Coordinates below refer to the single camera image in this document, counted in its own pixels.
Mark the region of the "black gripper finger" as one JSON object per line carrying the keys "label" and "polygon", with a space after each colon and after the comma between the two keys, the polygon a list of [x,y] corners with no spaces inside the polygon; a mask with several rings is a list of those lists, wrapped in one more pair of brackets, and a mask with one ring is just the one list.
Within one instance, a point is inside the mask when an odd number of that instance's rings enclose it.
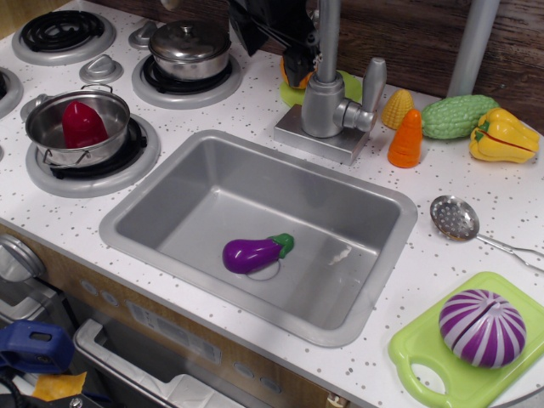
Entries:
{"label": "black gripper finger", "polygon": [[287,47],[281,59],[281,72],[291,88],[306,88],[309,78],[319,61],[319,47],[292,45]]}
{"label": "black gripper finger", "polygon": [[229,8],[229,22],[249,56],[268,41],[268,36],[261,32],[254,18],[244,9]]}

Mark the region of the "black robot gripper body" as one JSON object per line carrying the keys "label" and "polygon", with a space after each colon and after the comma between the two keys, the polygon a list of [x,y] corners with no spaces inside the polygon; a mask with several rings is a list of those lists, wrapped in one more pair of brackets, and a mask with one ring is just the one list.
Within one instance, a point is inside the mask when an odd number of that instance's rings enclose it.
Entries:
{"label": "black robot gripper body", "polygon": [[261,32],[287,48],[292,45],[314,46],[319,34],[306,9],[306,1],[250,0],[228,1],[229,8],[244,9]]}

